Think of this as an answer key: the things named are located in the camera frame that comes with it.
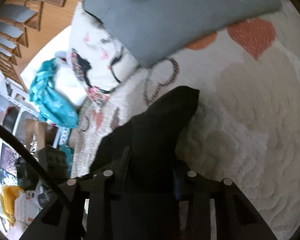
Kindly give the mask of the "black pants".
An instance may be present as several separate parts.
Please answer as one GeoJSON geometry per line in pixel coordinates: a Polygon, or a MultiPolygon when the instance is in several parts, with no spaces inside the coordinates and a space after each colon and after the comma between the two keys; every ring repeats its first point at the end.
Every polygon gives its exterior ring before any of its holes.
{"type": "Polygon", "coordinates": [[[121,159],[125,147],[130,148],[122,197],[111,203],[113,239],[180,237],[175,148],[198,98],[199,90],[179,86],[101,140],[90,172],[121,159]]]}

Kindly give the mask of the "yellow bag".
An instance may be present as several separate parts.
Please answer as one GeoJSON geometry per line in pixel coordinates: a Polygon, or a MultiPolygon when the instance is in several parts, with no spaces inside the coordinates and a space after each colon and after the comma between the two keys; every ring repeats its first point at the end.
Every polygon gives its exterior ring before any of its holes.
{"type": "Polygon", "coordinates": [[[23,191],[24,190],[19,186],[4,185],[1,188],[0,203],[2,211],[11,226],[15,223],[14,202],[19,197],[19,192],[23,191]]]}

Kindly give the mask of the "teal box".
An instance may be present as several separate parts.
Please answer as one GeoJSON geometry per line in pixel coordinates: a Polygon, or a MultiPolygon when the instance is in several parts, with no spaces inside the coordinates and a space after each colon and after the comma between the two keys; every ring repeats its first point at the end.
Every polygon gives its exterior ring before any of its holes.
{"type": "Polygon", "coordinates": [[[67,165],[67,176],[68,178],[71,177],[71,171],[72,171],[72,161],[74,156],[74,150],[67,146],[67,145],[59,145],[58,149],[61,150],[65,154],[65,160],[67,165]]]}

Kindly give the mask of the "heart-patterned white quilt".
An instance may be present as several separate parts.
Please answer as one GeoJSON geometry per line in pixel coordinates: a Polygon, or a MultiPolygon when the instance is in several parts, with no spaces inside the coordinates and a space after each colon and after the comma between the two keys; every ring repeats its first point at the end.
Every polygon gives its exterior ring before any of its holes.
{"type": "Polygon", "coordinates": [[[232,179],[278,239],[300,226],[300,15],[279,11],[229,26],[131,76],[102,108],[86,100],[71,133],[71,174],[87,174],[103,137],[178,86],[200,91],[177,155],[232,179]]]}

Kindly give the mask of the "teal cloth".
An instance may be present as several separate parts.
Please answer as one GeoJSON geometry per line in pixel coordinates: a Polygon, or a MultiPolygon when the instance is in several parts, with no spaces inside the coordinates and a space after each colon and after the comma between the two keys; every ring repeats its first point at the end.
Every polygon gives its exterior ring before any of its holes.
{"type": "Polygon", "coordinates": [[[44,61],[29,88],[29,100],[39,108],[40,121],[50,121],[58,127],[75,128],[78,115],[65,96],[55,90],[56,59],[44,61]]]}

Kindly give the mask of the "white shelf unit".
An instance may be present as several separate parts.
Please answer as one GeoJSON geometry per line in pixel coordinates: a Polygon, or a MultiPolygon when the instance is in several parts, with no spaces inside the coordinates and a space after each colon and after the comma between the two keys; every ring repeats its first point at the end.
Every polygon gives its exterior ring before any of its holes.
{"type": "Polygon", "coordinates": [[[27,119],[38,119],[28,94],[0,77],[0,125],[24,144],[27,119]]]}

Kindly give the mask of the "white pillow with woman silhouette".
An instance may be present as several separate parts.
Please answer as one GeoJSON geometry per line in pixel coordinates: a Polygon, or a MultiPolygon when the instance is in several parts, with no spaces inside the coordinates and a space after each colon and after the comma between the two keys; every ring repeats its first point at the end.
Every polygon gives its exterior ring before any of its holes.
{"type": "Polygon", "coordinates": [[[75,77],[88,98],[102,107],[138,68],[135,57],[78,2],[70,25],[67,52],[75,77]]]}

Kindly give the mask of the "wooden staircase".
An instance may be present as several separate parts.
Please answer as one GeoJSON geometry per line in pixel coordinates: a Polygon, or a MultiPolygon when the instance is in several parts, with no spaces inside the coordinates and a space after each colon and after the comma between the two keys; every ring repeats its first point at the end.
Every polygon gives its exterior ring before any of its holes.
{"type": "Polygon", "coordinates": [[[27,88],[19,74],[21,48],[29,48],[27,31],[40,31],[45,4],[63,7],[66,0],[0,0],[0,72],[23,91],[27,88]]]}

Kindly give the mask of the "grey laptop sleeve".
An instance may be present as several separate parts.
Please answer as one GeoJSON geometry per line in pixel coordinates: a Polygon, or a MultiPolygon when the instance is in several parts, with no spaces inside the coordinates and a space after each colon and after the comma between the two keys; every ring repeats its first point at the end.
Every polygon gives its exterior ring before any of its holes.
{"type": "Polygon", "coordinates": [[[280,0],[83,0],[85,11],[143,67],[233,23],[277,11],[280,0]]]}

